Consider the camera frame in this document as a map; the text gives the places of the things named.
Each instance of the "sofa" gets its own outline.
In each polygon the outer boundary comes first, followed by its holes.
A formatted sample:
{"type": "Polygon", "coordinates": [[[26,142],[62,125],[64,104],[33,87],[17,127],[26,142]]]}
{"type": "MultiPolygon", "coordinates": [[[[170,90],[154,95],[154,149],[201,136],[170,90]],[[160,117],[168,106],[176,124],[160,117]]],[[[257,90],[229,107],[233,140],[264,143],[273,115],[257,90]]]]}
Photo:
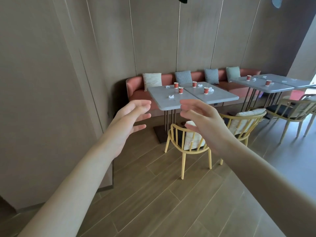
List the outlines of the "sofa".
{"type": "MultiPolygon", "coordinates": [[[[240,76],[259,75],[260,72],[261,71],[255,70],[255,69],[241,68],[240,76]]],[[[204,71],[191,72],[191,77],[192,77],[192,81],[197,81],[197,82],[205,81],[204,71]]],[[[234,82],[228,82],[225,69],[218,70],[218,80],[219,80],[219,84],[215,86],[239,96],[238,101],[228,102],[227,103],[228,105],[244,102],[247,95],[248,87],[242,86],[234,82]]],[[[161,82],[163,86],[173,85],[173,83],[175,82],[175,77],[173,74],[162,74],[161,82]]],[[[156,105],[152,97],[150,96],[149,92],[144,91],[143,76],[134,76],[127,79],[126,88],[127,88],[127,96],[128,96],[129,101],[139,100],[139,99],[151,100],[151,108],[149,112],[152,113],[152,116],[163,115],[163,111],[160,111],[158,109],[158,106],[156,105]]]]}

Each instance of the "gray table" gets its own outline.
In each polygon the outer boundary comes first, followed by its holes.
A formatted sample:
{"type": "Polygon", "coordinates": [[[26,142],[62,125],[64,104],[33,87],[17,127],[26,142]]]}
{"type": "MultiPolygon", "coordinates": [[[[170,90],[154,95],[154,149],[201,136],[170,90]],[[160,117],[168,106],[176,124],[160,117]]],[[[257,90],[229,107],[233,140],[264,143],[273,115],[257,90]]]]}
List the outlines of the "gray table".
{"type": "Polygon", "coordinates": [[[169,111],[171,110],[171,124],[176,123],[176,109],[180,109],[180,100],[182,99],[197,99],[191,95],[188,91],[183,89],[183,93],[179,93],[178,88],[174,88],[174,85],[170,85],[170,88],[166,86],[161,87],[148,87],[147,91],[156,102],[158,108],[164,111],[164,125],[154,126],[154,131],[158,137],[160,143],[166,143],[169,131],[169,111]]]}
{"type": "Polygon", "coordinates": [[[268,98],[267,98],[267,100],[266,100],[266,102],[264,104],[264,107],[266,107],[267,104],[268,104],[268,100],[269,100],[271,94],[273,94],[273,96],[272,96],[272,98],[271,98],[271,100],[269,102],[269,105],[272,104],[275,100],[278,101],[280,96],[281,96],[281,93],[283,91],[290,91],[290,90],[294,89],[293,86],[289,86],[287,84],[278,83],[278,82],[274,82],[273,85],[270,84],[269,86],[266,86],[265,85],[266,80],[267,79],[262,79],[262,78],[259,78],[259,77],[251,77],[251,80],[247,81],[247,77],[246,76],[239,77],[239,78],[236,78],[236,79],[232,80],[235,83],[238,83],[240,85],[249,87],[247,95],[246,95],[246,98],[245,98],[245,101],[244,101],[244,103],[242,105],[241,111],[243,111],[243,108],[244,108],[244,106],[246,104],[246,100],[247,100],[247,96],[249,94],[250,88],[253,88],[253,90],[252,90],[252,93],[250,95],[250,99],[248,101],[246,110],[250,107],[257,90],[259,91],[259,93],[257,95],[257,98],[256,98],[256,101],[254,103],[254,106],[256,105],[256,103],[258,101],[258,97],[259,97],[260,93],[261,92],[267,92],[267,93],[269,93],[269,96],[268,96],[268,98]]]}
{"type": "Polygon", "coordinates": [[[204,81],[198,82],[196,87],[192,87],[192,83],[182,84],[181,86],[190,94],[194,95],[196,98],[207,104],[221,103],[239,99],[239,96],[204,81]],[[204,94],[204,87],[212,87],[214,91],[204,94]]]}
{"type": "Polygon", "coordinates": [[[263,76],[266,76],[266,80],[271,80],[273,82],[282,83],[282,84],[292,86],[292,87],[294,87],[295,90],[316,86],[316,84],[311,84],[311,82],[307,81],[307,80],[300,80],[300,79],[293,80],[292,78],[289,78],[286,76],[281,76],[281,75],[263,74],[263,75],[255,75],[254,77],[264,79],[263,76]]]}

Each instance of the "forearm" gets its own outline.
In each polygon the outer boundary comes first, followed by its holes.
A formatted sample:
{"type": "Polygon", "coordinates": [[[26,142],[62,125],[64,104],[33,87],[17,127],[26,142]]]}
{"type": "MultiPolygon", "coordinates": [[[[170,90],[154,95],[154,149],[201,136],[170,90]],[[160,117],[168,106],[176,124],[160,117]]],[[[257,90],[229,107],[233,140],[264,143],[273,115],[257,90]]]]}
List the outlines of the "forearm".
{"type": "Polygon", "coordinates": [[[315,202],[238,140],[231,141],[224,161],[286,236],[316,236],[315,202]]]}
{"type": "Polygon", "coordinates": [[[76,236],[88,207],[107,171],[113,153],[95,145],[61,183],[51,198],[19,234],[29,236],[76,236]]]}

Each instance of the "hand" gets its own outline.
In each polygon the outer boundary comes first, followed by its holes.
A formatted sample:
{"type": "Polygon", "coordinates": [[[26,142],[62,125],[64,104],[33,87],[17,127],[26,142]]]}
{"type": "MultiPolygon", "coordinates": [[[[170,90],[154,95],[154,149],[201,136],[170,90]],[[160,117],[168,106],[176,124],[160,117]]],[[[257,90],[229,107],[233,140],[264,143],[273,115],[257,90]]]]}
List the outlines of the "hand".
{"type": "Polygon", "coordinates": [[[214,107],[195,99],[180,100],[180,103],[180,115],[196,124],[186,123],[185,127],[199,133],[216,154],[225,153],[231,143],[236,143],[236,138],[214,107]]]}
{"type": "Polygon", "coordinates": [[[149,111],[150,104],[150,100],[132,100],[121,108],[97,142],[97,145],[106,144],[109,149],[113,150],[113,159],[117,157],[121,153],[128,136],[133,132],[146,128],[144,124],[133,125],[137,121],[151,117],[151,114],[145,114],[149,111]]]}

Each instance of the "table top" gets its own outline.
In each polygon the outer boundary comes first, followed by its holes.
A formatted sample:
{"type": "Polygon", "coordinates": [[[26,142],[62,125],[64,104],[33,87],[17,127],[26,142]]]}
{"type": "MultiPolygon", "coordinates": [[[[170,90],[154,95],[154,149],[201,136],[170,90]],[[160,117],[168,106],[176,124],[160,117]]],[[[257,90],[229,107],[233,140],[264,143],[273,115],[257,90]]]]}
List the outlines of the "table top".
{"type": "Polygon", "coordinates": [[[162,111],[180,109],[180,100],[182,99],[197,99],[185,89],[183,89],[183,93],[180,94],[179,89],[175,88],[174,85],[169,86],[170,88],[166,88],[166,86],[147,88],[147,91],[156,102],[158,108],[162,111]]]}
{"type": "Polygon", "coordinates": [[[313,87],[316,86],[316,84],[311,84],[308,80],[300,80],[300,79],[292,79],[286,76],[281,75],[274,75],[274,74],[263,74],[263,75],[255,75],[255,77],[264,79],[263,76],[266,76],[266,80],[271,80],[273,82],[286,84],[289,86],[294,87],[294,89],[301,89],[301,88],[307,88],[307,87],[313,87]]]}
{"type": "Polygon", "coordinates": [[[274,82],[273,85],[266,86],[265,82],[267,79],[262,79],[259,77],[255,77],[256,81],[253,81],[254,77],[251,77],[250,81],[247,81],[247,77],[239,77],[237,79],[233,79],[232,81],[243,86],[251,87],[259,91],[267,92],[267,93],[277,93],[282,91],[290,91],[293,90],[293,86],[289,86],[283,83],[274,82]]]}
{"type": "Polygon", "coordinates": [[[198,82],[196,87],[192,87],[192,83],[182,84],[181,86],[190,94],[194,95],[196,98],[207,104],[221,103],[239,99],[239,96],[204,81],[198,82]],[[214,91],[204,94],[204,87],[212,87],[214,91]]]}

